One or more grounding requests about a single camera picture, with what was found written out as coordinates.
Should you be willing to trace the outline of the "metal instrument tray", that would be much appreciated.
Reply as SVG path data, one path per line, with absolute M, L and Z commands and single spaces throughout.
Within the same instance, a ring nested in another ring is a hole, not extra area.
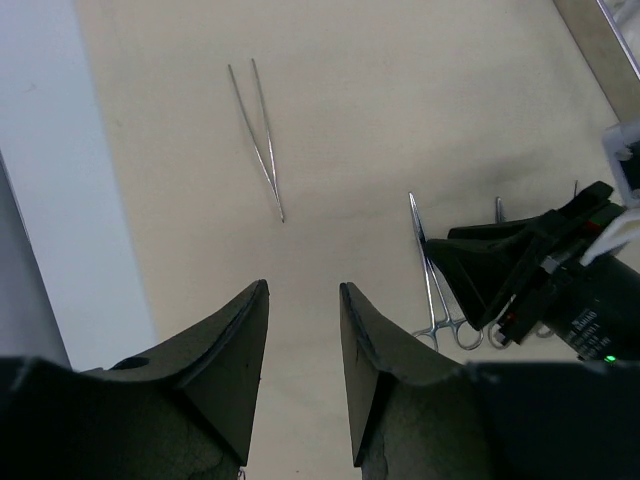
M 604 0 L 598 4 L 639 76 L 639 0 Z

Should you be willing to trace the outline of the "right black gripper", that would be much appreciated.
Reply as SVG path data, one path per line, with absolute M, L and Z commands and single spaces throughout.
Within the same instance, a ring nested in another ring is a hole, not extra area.
M 540 253 L 522 258 L 527 272 L 511 293 L 504 285 L 517 263 L 517 244 L 532 237 L 539 216 L 452 228 L 447 239 L 424 246 L 444 275 L 471 326 L 490 322 L 495 341 L 520 343 L 544 325 L 583 360 L 639 359 L 639 273 L 615 253 L 613 241 L 627 211 L 609 200 L 610 186 L 597 182 L 560 210 L 563 216 Z

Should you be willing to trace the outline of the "surgical forceps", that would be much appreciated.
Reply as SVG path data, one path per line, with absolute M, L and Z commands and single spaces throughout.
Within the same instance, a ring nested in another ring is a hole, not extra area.
M 463 319 L 454 319 L 451 315 L 451 310 L 445 298 L 442 284 L 436 273 L 436 267 L 426 253 L 428 237 L 424 229 L 415 196 L 412 192 L 409 192 L 408 198 L 414 236 L 420 256 L 428 309 L 428 325 L 425 328 L 414 331 L 412 333 L 412 336 L 414 338 L 428 338 L 432 343 L 432 348 L 436 352 L 438 352 L 439 342 L 437 334 L 440 330 L 449 329 L 451 331 L 453 341 L 461 350 L 474 351 L 481 346 L 484 340 L 484 333 L 482 331 L 477 331 L 476 337 L 471 343 L 464 343 L 461 339 L 461 329 L 467 323 L 467 321 Z M 438 320 L 436 318 L 434 296 L 437 296 L 437 300 L 440 302 L 440 305 L 442 307 L 442 320 Z

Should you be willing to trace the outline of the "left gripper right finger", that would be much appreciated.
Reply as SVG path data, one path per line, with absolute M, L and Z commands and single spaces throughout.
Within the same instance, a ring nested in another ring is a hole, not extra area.
M 354 466 L 365 479 L 635 479 L 639 366 L 457 363 L 339 288 Z

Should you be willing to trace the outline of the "thin metal tweezers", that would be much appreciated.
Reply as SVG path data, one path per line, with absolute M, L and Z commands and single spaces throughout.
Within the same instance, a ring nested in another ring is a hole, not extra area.
M 277 170 L 275 148 L 273 143 L 271 122 L 270 122 L 269 113 L 267 110 L 266 98 L 265 98 L 264 89 L 262 86 L 261 76 L 260 76 L 259 68 L 255 58 L 250 59 L 250 66 L 251 66 L 255 91 L 257 95 L 257 101 L 258 101 L 260 114 L 261 114 L 261 122 L 264 130 L 264 140 L 266 141 L 266 150 L 263 150 L 261 148 L 260 141 L 256 133 L 256 129 L 254 128 L 252 120 L 250 119 L 248 110 L 246 108 L 246 103 L 242 96 L 241 88 L 238 84 L 237 76 L 231 64 L 227 65 L 227 72 L 229 75 L 235 100 L 244 124 L 244 128 L 252 144 L 252 150 L 254 152 L 255 158 L 258 164 L 260 165 L 262 174 L 265 177 L 269 185 L 269 188 L 271 190 L 271 194 L 275 202 L 275 208 L 277 211 L 279 221 L 282 224 L 284 224 L 286 222 L 286 213 L 284 210 L 284 205 L 282 203 L 280 188 L 279 188 L 278 170 Z

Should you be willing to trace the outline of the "beige cloth wrap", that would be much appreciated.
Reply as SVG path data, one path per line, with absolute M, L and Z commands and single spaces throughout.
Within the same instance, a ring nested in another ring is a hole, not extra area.
M 246 475 L 356 479 L 339 327 L 355 283 L 402 328 L 428 309 L 425 230 L 517 219 L 611 178 L 616 121 L 550 1 L 80 1 L 159 340 L 264 279 L 270 317 Z M 286 222 L 261 148 L 255 58 Z

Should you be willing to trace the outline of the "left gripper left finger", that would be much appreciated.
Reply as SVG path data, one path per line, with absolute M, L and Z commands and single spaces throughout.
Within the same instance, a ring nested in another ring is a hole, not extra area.
M 248 461 L 269 318 L 251 283 L 109 369 L 1 361 L 5 479 L 234 479 Z

